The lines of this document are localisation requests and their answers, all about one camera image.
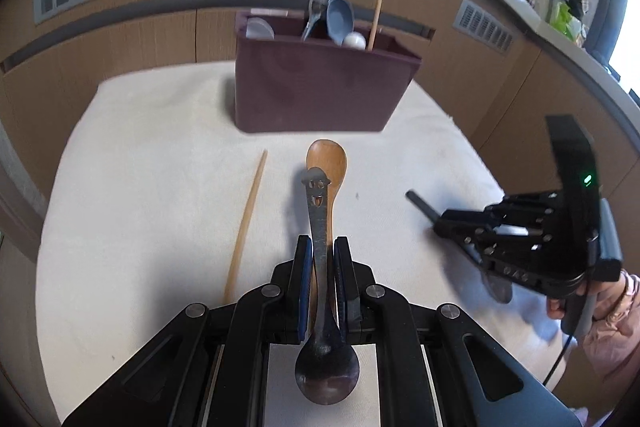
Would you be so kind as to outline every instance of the round metal bolt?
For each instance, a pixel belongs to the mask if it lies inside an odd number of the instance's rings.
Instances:
[[[440,308],[440,313],[447,317],[448,319],[456,319],[460,317],[460,308],[458,308],[455,304],[445,304],[442,308]]]
[[[379,299],[385,294],[385,289],[380,286],[380,284],[372,284],[371,286],[367,286],[365,290],[369,297],[373,297],[374,299]]]
[[[204,315],[204,310],[204,304],[194,302],[193,304],[189,304],[184,312],[187,314],[187,317],[197,319],[198,317],[202,317]]]
[[[277,297],[280,295],[280,287],[275,284],[267,284],[260,290],[265,297]]]

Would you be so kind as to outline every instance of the purple storage box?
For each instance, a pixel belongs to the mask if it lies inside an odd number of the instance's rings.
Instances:
[[[244,132],[382,131],[422,63],[384,33],[371,52],[302,41],[302,17],[259,16],[275,39],[248,39],[251,17],[236,15],[236,125]]]

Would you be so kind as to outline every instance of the wooden chopstick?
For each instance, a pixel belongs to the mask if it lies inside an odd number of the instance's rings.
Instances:
[[[367,44],[367,50],[373,49],[373,42],[376,40],[376,32],[378,31],[378,19],[380,18],[380,10],[382,9],[382,0],[376,2],[376,12],[373,15],[373,24],[371,25],[371,32],[369,33],[369,43]]]
[[[244,206],[244,213],[242,213],[240,229],[238,230],[238,237],[236,237],[234,253],[231,256],[231,264],[229,265],[229,273],[226,276],[225,296],[223,298],[223,304],[225,305],[231,304],[231,298],[236,289],[236,280],[238,279],[238,270],[240,269],[244,241],[246,240],[246,233],[249,230],[251,216],[254,213],[255,199],[258,195],[258,188],[260,188],[260,180],[262,179],[262,172],[264,171],[264,164],[266,162],[267,149],[262,152],[260,163],[258,163],[258,168],[255,171],[254,183],[251,185],[249,197],[247,198],[246,205]]]

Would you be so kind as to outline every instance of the human hand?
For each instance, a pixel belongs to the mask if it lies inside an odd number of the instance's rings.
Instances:
[[[616,304],[625,292],[626,278],[620,273],[616,282],[591,281],[589,285],[589,295],[597,295],[596,309],[593,312],[594,320],[600,321],[613,311]],[[584,295],[586,282],[583,282],[577,290],[578,295]],[[558,299],[546,299],[546,314],[550,319],[559,320],[564,317],[562,301]]]

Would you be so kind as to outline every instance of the table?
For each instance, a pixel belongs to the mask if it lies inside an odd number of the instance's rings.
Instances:
[[[269,156],[249,228],[236,298],[268,282],[309,233],[300,182],[308,146],[338,141],[348,170],[334,235],[355,261],[409,302],[459,304],[542,379],[561,349],[544,299],[515,289],[497,304],[480,275],[405,198],[434,208],[483,208],[502,191],[452,120],[412,83],[382,133],[243,134],[233,124],[233,62],[113,78],[71,135],[50,198],[36,279],[38,341],[64,420],[181,309],[222,304],[255,168]],[[372,346],[348,399],[323,407],[298,391],[297,346],[271,350],[266,426],[378,425]],[[563,371],[560,367],[555,381]]]

